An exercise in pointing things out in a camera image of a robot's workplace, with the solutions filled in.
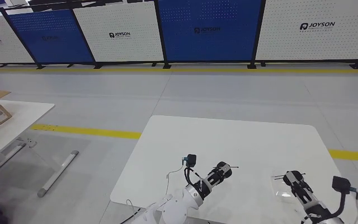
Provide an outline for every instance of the white table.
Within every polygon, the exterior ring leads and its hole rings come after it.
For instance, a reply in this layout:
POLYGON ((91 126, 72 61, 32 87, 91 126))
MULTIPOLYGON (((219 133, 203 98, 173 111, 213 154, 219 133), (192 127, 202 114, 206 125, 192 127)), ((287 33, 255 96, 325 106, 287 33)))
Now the white table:
POLYGON ((16 152, 24 148, 26 145, 34 150, 49 166, 51 166, 55 173, 47 181, 47 183, 39 190, 37 195, 43 197, 49 188, 53 185, 56 179, 61 175, 64 169, 69 165, 73 158, 78 154, 78 151, 73 151, 61 165, 41 153, 37 153, 35 146, 37 142, 29 138, 23 137, 23 132, 31 127, 36 121, 47 114, 55 105, 43 104, 38 102, 19 102, 0 100, 2 105, 11 115, 12 118, 0 125, 0 152, 4 151, 7 147, 11 147, 13 143, 19 139, 18 144, 14 145, 8 154, 0 153, 0 166, 8 161, 16 152))
MULTIPOLYGON (((306 172, 305 180, 316 197, 332 213, 339 207, 340 193, 331 185, 333 175, 341 174, 314 127, 173 116, 151 117, 111 201, 125 204, 130 199, 134 206, 146 207, 161 199, 167 173, 179 169, 181 157, 189 153, 197 155, 195 170, 203 178, 220 161, 239 166, 213 189, 198 211, 189 212, 190 217, 228 224, 299 224, 304 212, 298 201, 279 201, 272 187, 272 174, 287 170, 306 172)), ((186 185, 183 171, 171 174, 168 193, 186 185)), ((351 195, 340 217, 354 222, 351 195)))

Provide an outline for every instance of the pegboard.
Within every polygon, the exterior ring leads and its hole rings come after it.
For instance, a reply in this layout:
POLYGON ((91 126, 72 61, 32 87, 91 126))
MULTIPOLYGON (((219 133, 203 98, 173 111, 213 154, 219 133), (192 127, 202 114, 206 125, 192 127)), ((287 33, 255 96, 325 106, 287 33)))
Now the pegboard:
POLYGON ((250 60, 261 0, 160 0, 168 60, 250 60))
POLYGON ((0 63, 34 63, 3 16, 0 16, 0 63))
POLYGON ((256 59, 357 59, 357 9, 357 0, 266 0, 256 59))
POLYGON ((74 9, 97 62, 163 60, 154 2, 74 9))
POLYGON ((9 15, 39 63, 92 62, 70 10, 9 15))

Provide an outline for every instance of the table leg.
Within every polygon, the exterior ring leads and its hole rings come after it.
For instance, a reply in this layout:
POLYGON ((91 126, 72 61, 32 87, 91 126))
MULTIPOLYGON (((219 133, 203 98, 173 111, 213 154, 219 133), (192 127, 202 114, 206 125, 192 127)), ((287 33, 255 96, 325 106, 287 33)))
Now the table leg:
POLYGON ((37 193, 37 196, 39 198, 42 198, 79 152, 76 150, 72 151, 71 154, 63 162, 63 164, 60 165, 57 162, 55 162, 51 158, 51 156, 47 155, 46 153, 41 153, 40 151, 37 151, 35 149, 37 142, 33 141, 31 138, 27 138, 27 143, 29 144, 29 148, 32 150, 32 152, 34 152, 37 156, 39 156, 48 166, 50 166, 55 171, 55 173, 50 177, 50 179, 46 182, 46 184, 37 193))
POLYGON ((61 173, 66 169, 66 167, 71 163, 71 161, 74 159, 74 157, 78 154, 78 151, 74 150, 71 152, 71 154, 66 158, 66 160, 61 165, 61 169, 57 172, 55 172, 50 179, 46 182, 46 184, 39 190, 37 193, 37 196, 39 198, 42 198, 47 191, 50 189, 50 187, 54 184, 56 179, 61 175, 61 173))
POLYGON ((16 154, 16 152, 18 152, 20 149, 24 148, 26 144, 23 142, 20 142, 19 144, 17 144, 17 146, 15 146, 8 154, 4 155, 2 153, 0 153, 0 167, 2 165, 5 164, 5 162, 7 162, 13 155, 16 154))

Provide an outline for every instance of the yellow floor line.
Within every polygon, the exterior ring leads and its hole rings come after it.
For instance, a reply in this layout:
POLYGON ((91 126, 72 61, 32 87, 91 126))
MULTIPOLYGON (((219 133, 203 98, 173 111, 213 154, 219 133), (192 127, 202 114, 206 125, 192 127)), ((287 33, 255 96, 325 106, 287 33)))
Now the yellow floor line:
MULTIPOLYGON (((78 128, 58 125, 35 124, 31 127, 32 130, 44 130, 50 132, 63 132, 71 134, 88 134, 92 136, 105 136, 112 138, 130 138, 139 139, 140 132, 125 132, 121 130, 104 130, 94 128, 78 128)), ((328 150, 332 158, 340 158, 343 160, 358 160, 358 152, 346 150, 328 150)))
POLYGON ((32 130, 46 130, 51 132, 64 132, 71 134, 88 134, 92 136, 106 136, 113 138, 131 138, 139 139, 141 133, 139 132, 124 132, 121 130, 104 130, 94 128, 78 128, 58 125, 35 124, 31 127, 32 130))
POLYGON ((244 69, 244 68, 0 68, 0 72, 251 72, 251 73, 358 73, 358 69, 244 69))
POLYGON ((358 152, 346 150, 328 150, 332 158, 340 158, 342 160, 358 160, 358 152))

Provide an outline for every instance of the concrete floor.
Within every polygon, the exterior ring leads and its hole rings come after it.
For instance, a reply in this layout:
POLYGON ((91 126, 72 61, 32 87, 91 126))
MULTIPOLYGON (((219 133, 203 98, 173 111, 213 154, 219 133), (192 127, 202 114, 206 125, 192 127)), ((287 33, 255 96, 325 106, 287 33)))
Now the concrete floor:
MULTIPOLYGON (((3 99, 55 103, 39 123, 133 132, 142 132, 152 115, 310 124, 327 148, 358 151, 358 76, 294 70, 351 69, 344 64, 259 68, 292 69, 284 73, 68 72, 70 68, 56 72, 50 68, 0 69, 0 90, 12 91, 3 99)), ((26 149, 7 162, 0 169, 0 206, 11 223, 118 224, 131 215, 129 207, 110 202, 110 193, 136 140, 34 130, 27 134, 38 141, 38 150, 58 162, 72 150, 80 155, 43 198, 36 193, 52 171, 26 149)), ((358 161, 335 162, 342 175, 358 186, 358 161)))

